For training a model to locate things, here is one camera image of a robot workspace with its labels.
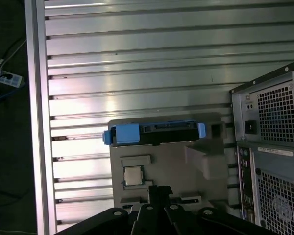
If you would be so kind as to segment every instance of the metal slot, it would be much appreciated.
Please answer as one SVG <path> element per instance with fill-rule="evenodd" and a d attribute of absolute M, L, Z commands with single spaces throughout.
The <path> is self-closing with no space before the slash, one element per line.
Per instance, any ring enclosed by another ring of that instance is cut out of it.
<path fill-rule="evenodd" d="M 102 139 L 53 141 L 53 157 L 67 157 L 89 154 L 109 153 L 109 146 L 104 145 Z"/>
<path fill-rule="evenodd" d="M 82 221 L 113 206 L 114 204 L 112 199 L 60 203 L 56 204 L 57 220 L 61 220 L 63 223 Z"/>
<path fill-rule="evenodd" d="M 100 158 L 109 158 L 109 157 L 110 157 L 109 153 L 98 153 L 98 154 L 57 157 L 54 160 L 55 162 L 65 162 L 65 161 L 72 161 L 72 160 L 100 159 Z"/>
<path fill-rule="evenodd" d="M 197 110 L 197 113 L 210 113 L 216 112 L 216 110 L 223 116 L 230 116 L 231 111 L 229 108 L 224 105 L 213 105 L 213 106 L 204 106 L 201 109 Z M 173 109 L 162 109 L 162 112 L 159 112 L 158 109 L 148 110 L 148 111 L 135 111 L 135 112 L 126 112 L 119 111 L 114 112 L 114 119 L 122 119 L 124 117 L 127 118 L 141 118 L 143 116 L 148 115 L 149 117 L 157 117 L 157 116 L 170 116 L 179 114 L 188 114 L 191 112 L 190 110 L 185 110 L 183 108 L 174 107 Z M 50 124 L 52 128 L 63 128 L 63 127 L 74 127 L 81 125 L 93 125 L 94 123 L 108 123 L 111 120 L 109 113 L 103 113 L 101 115 L 96 114 L 83 114 L 82 116 L 55 116 L 54 120 L 51 120 Z"/>
<path fill-rule="evenodd" d="M 228 91 L 235 85 L 218 85 L 215 87 L 207 86 L 200 89 L 175 88 L 172 91 L 150 91 L 148 93 L 127 93 L 118 95 L 101 95 L 96 97 L 68 98 L 61 100 L 50 100 L 49 108 L 51 116 L 59 115 L 77 115 L 88 113 L 123 112 L 130 110 L 140 110 L 142 106 L 146 109 L 174 108 L 194 105 L 212 105 L 218 104 L 220 100 L 223 103 L 229 103 L 230 97 Z"/>
<path fill-rule="evenodd" d="M 224 54 L 233 53 L 233 50 L 236 50 L 238 53 L 245 50 L 250 51 L 253 50 L 251 48 L 252 45 L 246 49 L 242 47 L 241 49 L 234 49 L 233 47 L 223 49 L 222 47 L 219 50 L 222 50 Z M 254 50 L 264 50 L 264 48 L 256 47 Z M 128 62 L 136 58 L 136 60 L 146 60 L 146 59 L 155 59 L 158 60 L 160 58 L 163 59 L 171 59 L 172 56 L 185 58 L 188 53 L 191 53 L 189 56 L 203 56 L 204 54 L 212 54 L 215 52 L 213 49 L 204 49 L 201 48 L 196 50 L 192 49 L 180 49 L 174 51 L 162 51 L 162 52 L 148 52 L 148 51 L 140 51 L 140 52 L 133 52 L 126 55 L 126 59 L 121 60 L 121 62 Z M 119 56 L 121 56 L 122 52 L 118 52 L 118 60 L 120 60 Z M 100 59 L 105 59 L 107 63 L 111 63 L 112 60 L 115 60 L 115 55 L 113 56 L 100 56 Z M 71 63 L 76 62 L 83 62 L 85 65 L 93 61 L 94 58 L 92 57 L 81 57 L 78 58 L 76 55 L 73 55 L 71 59 L 54 59 L 50 60 L 49 63 L 53 62 L 54 64 L 57 63 L 64 63 L 67 67 L 63 68 L 63 73 L 65 74 L 65 79 L 63 75 L 53 75 L 52 79 L 49 80 L 49 95 L 68 95 L 68 94 L 82 94 L 82 93 L 102 93 L 102 92 L 109 92 L 109 91 L 125 91 L 125 90 L 141 90 L 141 89 L 157 89 L 160 87 L 166 88 L 174 88 L 178 87 L 186 87 L 186 86 L 200 86 L 200 85 L 211 85 L 211 84 L 219 84 L 223 82 L 222 76 L 226 72 L 225 68 L 219 67 L 206 67 L 205 69 L 194 69 L 194 70 L 166 70 L 162 71 L 161 73 L 157 71 L 149 71 L 149 72 L 142 72 L 140 70 L 136 70 L 135 73 L 116 73 L 113 75 L 110 74 L 86 74 L 81 76 L 80 74 L 76 75 L 76 71 L 74 70 L 74 74 L 69 75 L 67 74 L 68 68 L 70 68 Z M 253 74 L 256 72 L 252 69 L 253 67 L 249 66 L 241 66 L 241 67 L 231 67 L 232 75 L 231 77 L 227 78 L 227 82 L 235 83 L 237 81 L 240 82 L 247 82 L 250 81 L 253 77 Z M 271 69 L 275 68 L 275 66 L 269 64 L 262 65 L 257 70 L 257 74 L 261 75 Z M 214 75 L 213 82 L 211 81 L 211 74 Z M 162 77 L 170 77 L 170 80 L 162 79 Z M 109 86 L 106 86 L 105 81 L 109 79 Z"/>
<path fill-rule="evenodd" d="M 55 190 L 112 186 L 112 179 L 75 180 L 54 184 Z"/>
<path fill-rule="evenodd" d="M 82 198 L 93 197 L 99 198 L 104 196 L 113 196 L 112 188 L 90 188 L 90 189 L 74 189 L 60 190 L 55 192 L 55 199 Z"/>
<path fill-rule="evenodd" d="M 78 135 L 97 135 L 102 134 L 108 127 L 105 126 L 93 126 L 93 127 L 77 127 L 77 128 L 59 128 L 51 130 L 52 137 L 60 136 L 78 136 Z"/>
<path fill-rule="evenodd" d="M 161 49 L 168 47 L 192 47 L 228 45 L 230 43 L 260 43 L 290 40 L 294 25 L 256 26 L 243 28 L 201 29 L 192 31 L 147 32 L 115 35 L 81 35 L 79 37 L 54 38 L 46 41 L 47 55 L 79 54 L 118 50 Z M 233 38 L 228 35 L 239 35 Z"/>
<path fill-rule="evenodd" d="M 79 8 L 81 11 L 83 5 L 79 2 L 79 7 L 71 7 L 71 8 Z M 185 7 L 185 5 L 189 5 L 190 3 L 185 2 L 184 5 L 181 5 L 180 2 L 170 2 L 171 5 L 180 5 L 180 7 Z M 193 3 L 194 5 L 203 5 L 202 3 Z M 135 1 L 134 5 L 139 5 L 140 8 L 137 10 L 152 10 L 159 5 L 158 2 L 138 2 Z M 89 6 L 88 4 L 84 5 L 85 8 L 92 8 L 93 13 L 97 13 L 98 11 L 101 13 L 103 6 Z M 113 4 L 113 9 L 119 9 L 123 7 L 123 11 L 132 11 L 132 4 L 124 4 L 123 3 L 115 3 Z M 149 13 L 149 14 L 131 14 L 131 15 L 111 15 L 109 17 L 109 21 L 106 20 L 105 15 L 98 15 L 96 17 L 74 17 L 74 18 L 55 18 L 51 17 L 51 20 L 46 21 L 46 35 L 66 35 L 66 34 L 78 34 L 78 33 L 90 33 L 90 32 L 113 32 L 113 31 L 126 31 L 126 30 L 136 30 L 136 29 L 144 29 L 151 30 L 155 28 L 175 28 L 175 27 L 196 27 L 196 26 L 216 26 L 216 25 L 231 25 L 231 24 L 250 24 L 253 23 L 273 23 L 280 22 L 278 21 L 285 19 L 286 21 L 293 21 L 294 16 L 289 15 L 294 12 L 294 6 L 290 7 L 286 13 L 286 9 L 281 7 L 272 7 L 269 9 L 222 9 L 222 10 L 206 10 L 199 12 L 178 12 L 178 13 Z M 239 21 L 237 18 L 233 18 L 230 16 L 233 15 L 244 15 L 244 17 L 240 18 Z"/>
<path fill-rule="evenodd" d="M 110 177 L 110 159 L 76 160 L 53 163 L 54 178 L 72 178 L 92 176 L 96 178 Z"/>

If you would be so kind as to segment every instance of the blue plastic tab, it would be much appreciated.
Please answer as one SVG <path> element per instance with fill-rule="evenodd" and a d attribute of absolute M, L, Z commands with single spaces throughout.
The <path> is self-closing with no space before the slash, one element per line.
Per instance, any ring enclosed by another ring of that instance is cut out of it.
<path fill-rule="evenodd" d="M 117 143 L 139 143 L 139 124 L 116 125 Z"/>
<path fill-rule="evenodd" d="M 111 145 L 112 144 L 111 132 L 103 131 L 102 140 L 105 145 Z"/>
<path fill-rule="evenodd" d="M 204 123 L 197 123 L 199 138 L 206 137 L 206 127 Z"/>

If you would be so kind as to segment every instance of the black cable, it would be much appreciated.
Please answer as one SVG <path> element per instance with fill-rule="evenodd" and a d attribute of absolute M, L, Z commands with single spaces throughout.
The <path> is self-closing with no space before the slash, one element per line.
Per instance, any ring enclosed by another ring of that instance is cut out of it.
<path fill-rule="evenodd" d="M 30 191 L 31 191 L 31 189 L 29 188 L 22 196 L 19 197 L 19 199 L 14 200 L 12 202 L 5 203 L 5 204 L 1 204 L 0 207 L 5 207 L 5 206 L 12 205 L 14 203 L 17 203 L 18 201 L 20 201 L 21 199 L 23 199 Z"/>
<path fill-rule="evenodd" d="M 3 56 L 1 57 L 1 59 L 6 59 L 7 55 L 9 54 L 10 50 L 16 45 L 18 44 L 20 41 L 25 40 L 26 36 L 25 34 L 23 34 L 21 37 L 19 37 L 17 40 L 15 40 L 9 47 L 8 49 L 4 52 Z"/>
<path fill-rule="evenodd" d="M 16 0 L 23 8 L 25 8 L 25 4 L 24 1 L 22 0 Z"/>
<path fill-rule="evenodd" d="M 13 75 L 8 74 L 8 73 L 5 73 L 5 74 L 2 74 L 2 75 L 0 76 L 0 79 L 1 79 L 2 77 L 6 77 L 6 79 L 11 79 L 11 78 L 13 77 Z"/>
<path fill-rule="evenodd" d="M 7 100 L 7 98 L 9 98 L 13 93 L 17 92 L 17 91 L 20 91 L 21 89 L 23 89 L 24 87 L 26 87 L 28 85 L 28 83 L 25 83 L 25 85 L 17 88 L 17 89 L 14 89 L 13 91 L 7 93 L 7 94 L 4 94 L 4 95 L 0 95 L 0 104 L 2 104 L 3 102 L 5 102 Z"/>
<path fill-rule="evenodd" d="M 229 226 L 229 225 L 223 224 L 223 223 L 221 223 L 221 222 L 217 222 L 217 221 L 212 220 L 212 219 L 207 219 L 206 217 L 201 217 L 201 219 L 206 220 L 206 221 L 209 221 L 209 222 L 211 222 L 211 223 L 215 223 L 215 224 L 219 224 L 219 225 L 221 225 L 221 226 L 227 227 L 228 229 L 232 229 L 232 230 L 234 230 L 235 232 L 237 232 L 237 233 L 239 233 L 239 234 L 242 234 L 242 235 L 248 235 L 247 233 L 244 233 L 244 232 L 242 232 L 242 231 L 239 231 L 239 230 L 237 230 L 237 229 L 235 229 L 235 228 L 233 228 L 233 227 L 231 227 L 231 226 Z"/>

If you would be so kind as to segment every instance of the computer tower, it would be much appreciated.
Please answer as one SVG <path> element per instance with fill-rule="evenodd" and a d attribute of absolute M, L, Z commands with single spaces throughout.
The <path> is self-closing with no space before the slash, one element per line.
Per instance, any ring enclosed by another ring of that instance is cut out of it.
<path fill-rule="evenodd" d="M 242 217 L 294 235 L 294 62 L 230 93 Z"/>

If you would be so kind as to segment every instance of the blue cable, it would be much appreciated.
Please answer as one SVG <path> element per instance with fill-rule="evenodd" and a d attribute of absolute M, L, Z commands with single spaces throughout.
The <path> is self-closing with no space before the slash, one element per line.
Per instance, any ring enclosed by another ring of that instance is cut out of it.
<path fill-rule="evenodd" d="M 27 85 L 27 83 L 25 83 L 23 86 L 21 86 L 21 87 L 19 87 L 19 88 L 17 88 L 17 89 L 14 89 L 14 90 L 8 92 L 7 94 L 4 94 L 4 95 L 0 96 L 0 100 L 1 100 L 1 99 L 4 99 L 4 98 L 6 98 L 6 97 L 9 97 L 10 95 L 13 95 L 15 92 L 17 92 L 17 91 L 19 91 L 20 89 L 24 88 L 26 85 Z"/>

